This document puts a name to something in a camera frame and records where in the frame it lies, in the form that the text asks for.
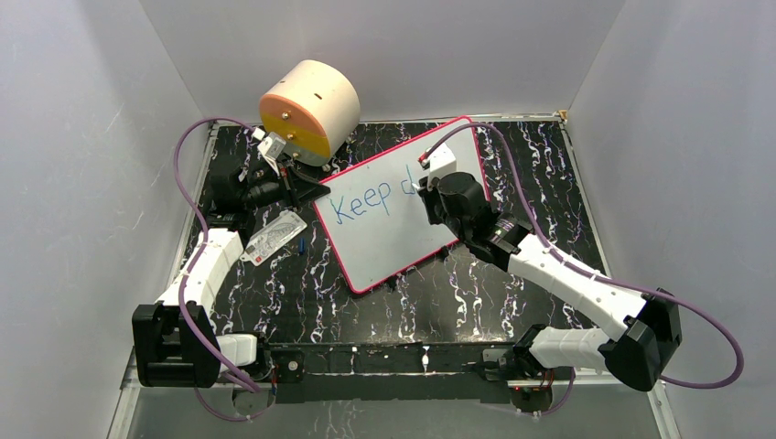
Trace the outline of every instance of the cream-colored cylinder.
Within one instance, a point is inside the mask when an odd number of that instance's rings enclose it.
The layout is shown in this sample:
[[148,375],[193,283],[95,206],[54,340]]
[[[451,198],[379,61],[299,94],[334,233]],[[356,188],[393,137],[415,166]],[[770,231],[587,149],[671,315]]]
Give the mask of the cream-colored cylinder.
[[342,73],[306,59],[262,96],[259,113],[265,130],[287,139],[297,160],[322,166],[358,125],[361,106]]

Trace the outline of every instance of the marble tabletop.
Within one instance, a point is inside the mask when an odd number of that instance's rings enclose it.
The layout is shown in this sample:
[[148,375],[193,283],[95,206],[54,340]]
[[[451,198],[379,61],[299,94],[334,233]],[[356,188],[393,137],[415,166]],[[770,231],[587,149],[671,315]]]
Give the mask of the marble tabletop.
[[[332,159],[332,170],[304,172],[325,177],[389,149],[438,123],[361,124]],[[526,196],[539,224],[558,247],[603,270],[596,240],[558,121],[509,121],[495,125],[510,144]],[[479,149],[492,202],[526,220],[515,195],[506,152],[484,130]],[[237,126],[221,126],[210,165],[248,166],[257,143]],[[210,203],[207,177],[199,197]],[[278,205],[258,209],[258,225],[275,218]],[[410,267],[394,285],[354,294],[311,206],[299,215],[308,224],[269,261],[254,267],[237,262],[218,294],[211,316],[217,334],[263,331],[276,343],[470,342],[516,340],[535,323],[559,328],[591,327],[588,319],[545,290],[480,262],[462,245]],[[189,251],[196,240],[189,236]]]

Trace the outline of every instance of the whiteboard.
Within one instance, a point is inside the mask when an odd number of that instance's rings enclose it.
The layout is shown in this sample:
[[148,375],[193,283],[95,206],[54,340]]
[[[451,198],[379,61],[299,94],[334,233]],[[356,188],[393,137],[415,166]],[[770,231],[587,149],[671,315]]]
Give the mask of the whiteboard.
[[[453,128],[459,117],[323,180],[331,193],[314,204],[350,289],[364,293],[392,275],[456,242],[444,225],[428,224],[412,183],[422,178],[417,158]],[[486,188],[474,130],[446,141],[458,171]]]

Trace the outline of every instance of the red border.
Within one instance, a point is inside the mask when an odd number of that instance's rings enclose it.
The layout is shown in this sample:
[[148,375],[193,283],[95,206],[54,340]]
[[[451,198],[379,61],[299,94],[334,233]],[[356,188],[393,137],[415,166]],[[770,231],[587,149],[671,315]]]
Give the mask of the red border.
[[[372,157],[370,157],[370,158],[360,162],[358,165],[351,166],[351,167],[345,169],[344,171],[339,172],[339,173],[337,173],[337,174],[335,174],[335,175],[333,175],[331,177],[324,178],[320,182],[321,183],[326,183],[326,182],[328,182],[330,180],[333,180],[334,178],[337,178],[339,176],[343,176],[343,175],[349,173],[350,171],[352,171],[353,169],[357,169],[360,166],[364,166],[364,165],[368,164],[369,162],[371,162],[372,160],[376,160],[376,159],[382,157],[383,155],[387,155],[388,153],[391,153],[392,151],[395,151],[396,149],[401,148],[402,146],[408,145],[408,144],[414,142],[415,140],[420,139],[421,137],[425,137],[425,136],[427,136],[427,135],[429,135],[429,134],[431,134],[431,133],[433,133],[435,131],[441,130],[442,128],[445,128],[446,126],[449,126],[452,123],[456,123],[456,122],[458,122],[460,120],[466,120],[466,121],[468,121],[468,123],[472,123],[472,120],[468,116],[459,116],[459,117],[457,117],[457,118],[455,118],[455,119],[453,119],[453,120],[451,120],[451,121],[449,121],[447,123],[443,123],[443,124],[439,125],[438,127],[434,128],[432,130],[428,130],[425,133],[419,134],[419,135],[411,138],[410,140],[407,140],[406,142],[402,142],[402,143],[394,146],[391,149],[388,149],[386,151],[382,151],[381,153],[379,153],[377,155],[373,155]],[[488,180],[485,178],[485,168],[482,166],[482,157],[480,156],[480,144],[477,142],[477,134],[474,132],[474,128],[470,128],[470,130],[471,130],[471,136],[474,138],[474,146],[477,148],[477,157],[478,157],[478,160],[480,161],[480,172],[482,173],[482,185],[483,185],[483,188],[485,189],[485,197],[488,199],[488,201],[490,201],[490,191],[488,190]],[[378,281],[378,282],[376,282],[376,283],[374,283],[374,284],[364,288],[363,290],[356,290],[355,288],[353,288],[353,283],[350,281],[350,277],[348,276],[348,272],[345,271],[345,266],[342,264],[342,259],[340,259],[340,254],[337,252],[337,247],[334,245],[334,240],[331,238],[331,234],[329,233],[329,229],[327,229],[327,227],[326,227],[326,221],[323,220],[323,217],[321,217],[321,215],[320,215],[320,211],[318,211],[318,204],[317,203],[313,203],[313,208],[316,211],[316,215],[318,215],[318,219],[320,220],[320,224],[323,226],[323,231],[325,231],[326,235],[329,237],[329,241],[331,242],[331,248],[334,249],[334,255],[337,256],[337,262],[339,263],[339,267],[342,269],[342,273],[345,274],[345,280],[348,281],[348,286],[350,287],[351,291],[353,293],[355,293],[355,294],[364,294],[364,293],[368,292],[369,290],[371,290],[372,288],[374,288],[375,286],[377,286],[377,285],[381,284],[382,282],[384,282],[385,279],[387,279],[388,277],[391,277],[393,275],[401,273],[404,270],[406,270],[407,268],[409,268],[409,267],[411,267],[413,265],[416,265],[416,264],[420,263],[421,261],[424,261],[424,260],[428,259],[429,257],[434,256],[435,254],[437,254],[437,252],[439,252],[439,250],[435,250],[435,251],[429,253],[428,255],[418,259],[417,261],[415,261],[413,263],[410,263],[409,265],[407,265],[403,269],[399,270],[398,272],[396,272],[394,274],[391,274],[391,275],[385,277],[384,279],[381,279],[380,281]],[[453,240],[453,241],[449,242],[446,245],[451,245],[451,244],[454,244],[456,242],[458,242],[458,240]]]

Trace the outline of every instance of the gray wall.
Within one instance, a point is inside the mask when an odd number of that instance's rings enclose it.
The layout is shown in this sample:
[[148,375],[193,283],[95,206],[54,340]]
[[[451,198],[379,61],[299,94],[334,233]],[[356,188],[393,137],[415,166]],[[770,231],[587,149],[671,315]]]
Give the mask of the gray wall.
[[130,316],[163,289],[187,212],[172,148],[198,117],[135,0],[0,5],[3,437],[107,434]]
[[[733,387],[669,389],[685,437],[776,437],[775,102],[773,2],[652,0],[623,7],[571,106],[612,272],[701,305],[743,345]],[[724,339],[682,318],[668,374],[726,376]]]
[[258,120],[305,58],[341,70],[362,120],[571,105],[624,0],[141,0],[197,105]]

